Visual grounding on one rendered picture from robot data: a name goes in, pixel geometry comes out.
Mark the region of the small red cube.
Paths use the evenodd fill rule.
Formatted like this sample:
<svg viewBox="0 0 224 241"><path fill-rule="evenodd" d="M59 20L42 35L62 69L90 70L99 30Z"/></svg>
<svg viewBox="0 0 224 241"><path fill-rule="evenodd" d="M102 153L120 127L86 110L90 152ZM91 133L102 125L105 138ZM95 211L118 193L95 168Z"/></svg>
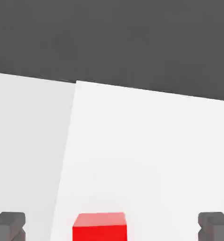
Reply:
<svg viewBox="0 0 224 241"><path fill-rule="evenodd" d="M79 214L72 227L72 241L127 241L125 214Z"/></svg>

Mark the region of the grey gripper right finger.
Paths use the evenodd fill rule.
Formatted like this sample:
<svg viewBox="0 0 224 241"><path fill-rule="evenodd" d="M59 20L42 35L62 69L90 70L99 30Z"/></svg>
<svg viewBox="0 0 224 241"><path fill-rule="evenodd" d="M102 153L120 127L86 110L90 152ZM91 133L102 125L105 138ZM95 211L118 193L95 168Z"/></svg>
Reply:
<svg viewBox="0 0 224 241"><path fill-rule="evenodd" d="M198 241L224 241L224 213L200 212Z"/></svg>

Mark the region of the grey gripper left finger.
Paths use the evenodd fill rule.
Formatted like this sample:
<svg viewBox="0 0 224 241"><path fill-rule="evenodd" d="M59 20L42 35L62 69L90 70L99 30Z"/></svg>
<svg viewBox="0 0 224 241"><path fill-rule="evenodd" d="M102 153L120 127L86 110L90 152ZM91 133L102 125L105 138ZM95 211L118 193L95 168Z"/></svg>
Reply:
<svg viewBox="0 0 224 241"><path fill-rule="evenodd" d="M24 212L0 213L0 241L26 241Z"/></svg>

